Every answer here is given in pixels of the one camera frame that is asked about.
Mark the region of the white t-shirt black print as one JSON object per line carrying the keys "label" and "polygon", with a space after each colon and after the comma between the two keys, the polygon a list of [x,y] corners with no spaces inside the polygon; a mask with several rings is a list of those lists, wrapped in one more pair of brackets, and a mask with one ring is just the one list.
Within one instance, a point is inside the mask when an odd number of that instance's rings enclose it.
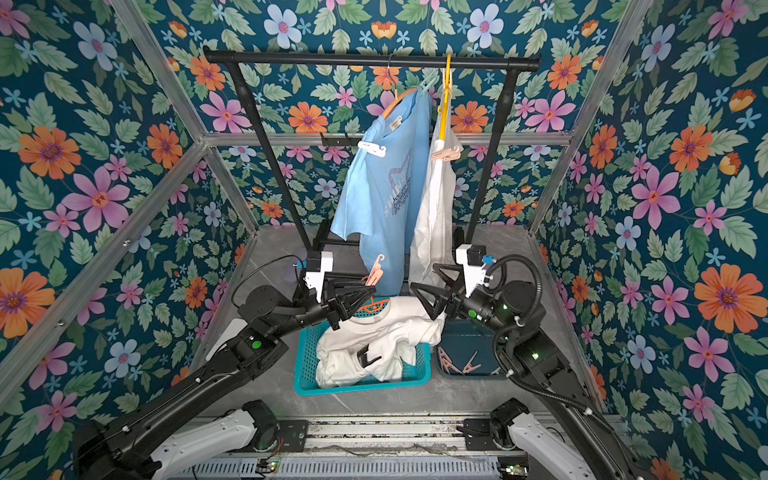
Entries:
{"label": "white t-shirt black print", "polygon": [[442,281],[433,272],[436,263],[452,264],[453,201],[457,177],[452,162],[433,161],[431,155],[444,148],[463,146],[447,121],[445,144],[438,141],[435,126],[427,161],[427,175],[421,195],[414,238],[410,247],[409,281],[439,286]]}

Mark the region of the light blue garment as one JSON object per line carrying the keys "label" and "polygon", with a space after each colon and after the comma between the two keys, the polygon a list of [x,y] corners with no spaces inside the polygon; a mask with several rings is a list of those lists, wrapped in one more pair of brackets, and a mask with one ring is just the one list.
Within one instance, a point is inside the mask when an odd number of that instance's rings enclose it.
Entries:
{"label": "light blue garment", "polygon": [[386,156],[358,149],[350,165],[331,224],[346,240],[359,236],[359,254],[371,270],[379,254],[383,277],[379,296],[397,296],[403,287],[430,150],[431,97],[427,91],[406,97],[386,119],[378,117],[362,140],[385,146]]}

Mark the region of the yellow plastic hanger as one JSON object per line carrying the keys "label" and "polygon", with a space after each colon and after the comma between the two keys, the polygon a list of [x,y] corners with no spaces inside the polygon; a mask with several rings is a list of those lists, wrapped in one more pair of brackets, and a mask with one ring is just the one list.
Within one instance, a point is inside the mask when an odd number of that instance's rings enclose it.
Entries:
{"label": "yellow plastic hanger", "polygon": [[442,76],[442,98],[437,109],[438,118],[436,127],[438,131],[438,141],[441,145],[445,144],[447,121],[449,116],[449,109],[451,107],[451,97],[453,90],[453,74],[451,62],[452,54],[448,53]]}

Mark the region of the tan orange plastic hanger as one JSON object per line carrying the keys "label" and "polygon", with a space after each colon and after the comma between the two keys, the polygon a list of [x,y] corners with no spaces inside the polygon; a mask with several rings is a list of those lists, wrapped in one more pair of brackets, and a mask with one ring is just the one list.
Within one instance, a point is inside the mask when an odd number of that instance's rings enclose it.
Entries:
{"label": "tan orange plastic hanger", "polygon": [[[394,53],[390,54],[390,55],[389,55],[389,57],[388,57],[388,59],[387,59],[387,65],[386,65],[386,67],[385,67],[385,68],[386,68],[386,70],[387,70],[387,74],[386,74],[386,75],[387,75],[387,77],[391,76],[391,75],[389,74],[389,71],[391,70],[391,67],[392,67],[391,61],[392,61],[392,59],[393,59],[393,58],[394,58]],[[395,84],[394,84],[394,83],[392,84],[392,87],[393,87],[393,88],[392,88],[392,90],[391,90],[391,91],[393,92],[393,100],[392,100],[392,102],[390,102],[390,104],[389,104],[387,107],[385,107],[385,108],[384,108],[383,112],[380,114],[381,118],[384,118],[384,119],[388,118],[388,117],[390,116],[391,112],[392,112],[392,111],[393,111],[393,110],[394,110],[394,109],[395,109],[395,108],[396,108],[396,107],[397,107],[397,106],[398,106],[398,105],[399,105],[399,104],[400,104],[400,103],[401,103],[401,102],[402,102],[402,101],[403,101],[403,100],[404,100],[406,97],[408,97],[409,95],[412,95],[412,94],[414,94],[414,93],[418,92],[418,90],[419,90],[419,88],[418,88],[418,87],[410,88],[410,89],[407,89],[407,90],[405,90],[405,91],[404,91],[404,93],[403,93],[402,95],[400,95],[400,94],[398,93],[398,90],[397,90],[397,88],[396,88],[396,86],[395,86]]]}

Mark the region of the mint green clothespin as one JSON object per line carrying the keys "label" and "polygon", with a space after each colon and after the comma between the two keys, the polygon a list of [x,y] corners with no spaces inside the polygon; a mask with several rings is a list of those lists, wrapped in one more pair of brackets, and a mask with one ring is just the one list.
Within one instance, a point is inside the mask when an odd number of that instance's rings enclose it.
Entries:
{"label": "mint green clothespin", "polygon": [[434,87],[440,78],[441,76],[438,70],[431,71],[430,73],[427,73],[424,79],[418,84],[418,88],[420,90],[428,91],[430,88]]}

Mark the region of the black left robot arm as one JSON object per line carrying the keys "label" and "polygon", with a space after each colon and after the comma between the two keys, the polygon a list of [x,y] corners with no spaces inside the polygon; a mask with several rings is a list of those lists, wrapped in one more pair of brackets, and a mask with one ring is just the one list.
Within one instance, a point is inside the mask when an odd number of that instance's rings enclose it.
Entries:
{"label": "black left robot arm", "polygon": [[375,292],[361,281],[329,281],[326,290],[298,289],[288,298],[271,285],[251,291],[239,307],[244,326],[197,370],[154,400],[109,424],[90,421],[73,439],[78,479],[168,479],[196,463],[241,449],[277,428],[261,401],[221,420],[188,423],[225,395],[256,380],[288,350],[286,335],[322,322],[337,328]]}

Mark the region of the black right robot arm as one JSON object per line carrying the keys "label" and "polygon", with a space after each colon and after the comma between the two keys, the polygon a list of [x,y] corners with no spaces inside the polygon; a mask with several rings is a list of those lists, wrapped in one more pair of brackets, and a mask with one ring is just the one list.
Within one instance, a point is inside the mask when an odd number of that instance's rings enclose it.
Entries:
{"label": "black right robot arm", "polygon": [[483,252],[466,246],[457,264],[434,266],[441,285],[413,282],[410,289],[430,318],[471,320],[492,331],[490,351],[502,375],[537,397],[568,437],[560,440],[521,403],[508,401],[490,415],[495,442],[525,451],[558,479],[650,478],[542,329],[543,281],[534,262],[509,254],[489,263]]}

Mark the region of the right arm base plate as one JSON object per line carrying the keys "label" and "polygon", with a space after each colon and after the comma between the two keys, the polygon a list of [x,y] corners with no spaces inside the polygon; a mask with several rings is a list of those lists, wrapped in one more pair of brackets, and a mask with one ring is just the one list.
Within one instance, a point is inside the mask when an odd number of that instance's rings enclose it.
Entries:
{"label": "right arm base plate", "polygon": [[521,447],[513,440],[511,422],[490,418],[467,418],[457,426],[468,451],[514,451]]}

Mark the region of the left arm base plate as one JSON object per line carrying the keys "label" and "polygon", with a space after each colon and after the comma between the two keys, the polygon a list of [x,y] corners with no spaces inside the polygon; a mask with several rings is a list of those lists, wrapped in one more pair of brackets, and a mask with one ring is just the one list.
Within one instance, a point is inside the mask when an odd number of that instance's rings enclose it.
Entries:
{"label": "left arm base plate", "polygon": [[279,420],[254,437],[255,451],[267,453],[303,452],[308,439],[307,420]]}

